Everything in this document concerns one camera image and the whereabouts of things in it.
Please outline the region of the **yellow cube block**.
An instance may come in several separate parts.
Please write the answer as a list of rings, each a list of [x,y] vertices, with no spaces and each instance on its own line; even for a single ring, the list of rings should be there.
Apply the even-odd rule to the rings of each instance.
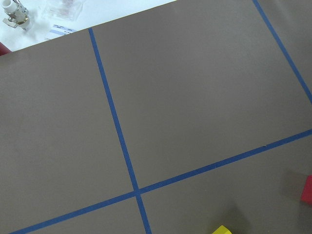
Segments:
[[[232,232],[226,228],[224,225],[220,225],[212,234],[232,234]]]

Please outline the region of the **red cube block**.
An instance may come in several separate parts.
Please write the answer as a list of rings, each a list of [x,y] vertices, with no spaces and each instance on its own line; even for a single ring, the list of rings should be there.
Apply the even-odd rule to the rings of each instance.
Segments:
[[[312,175],[306,178],[300,200],[309,205],[312,204]]]

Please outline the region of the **clear plastic bag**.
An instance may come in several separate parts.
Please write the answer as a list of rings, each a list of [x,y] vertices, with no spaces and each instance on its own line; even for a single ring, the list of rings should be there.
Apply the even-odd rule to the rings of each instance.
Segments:
[[[75,21],[82,12],[84,0],[48,0],[42,12],[44,18]]]

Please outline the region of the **red cylinder object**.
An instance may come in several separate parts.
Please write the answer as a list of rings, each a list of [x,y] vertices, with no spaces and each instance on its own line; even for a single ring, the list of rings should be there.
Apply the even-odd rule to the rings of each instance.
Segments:
[[[0,56],[6,55],[11,53],[11,51],[3,44],[0,42]]]

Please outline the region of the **metal fitting white cap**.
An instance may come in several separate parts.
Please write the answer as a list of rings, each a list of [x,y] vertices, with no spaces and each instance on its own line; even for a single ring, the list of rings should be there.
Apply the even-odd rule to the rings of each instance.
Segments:
[[[29,13],[19,0],[1,0],[0,5],[7,15],[7,18],[2,20],[3,23],[12,28],[19,27],[24,31],[28,30],[30,25]]]

